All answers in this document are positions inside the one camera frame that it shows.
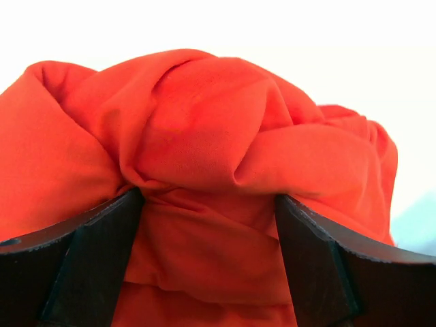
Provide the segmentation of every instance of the white background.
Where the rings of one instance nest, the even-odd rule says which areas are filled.
[[[103,69],[173,48],[242,57],[384,125],[399,148],[393,217],[436,187],[430,0],[0,3],[0,91],[42,60]]]

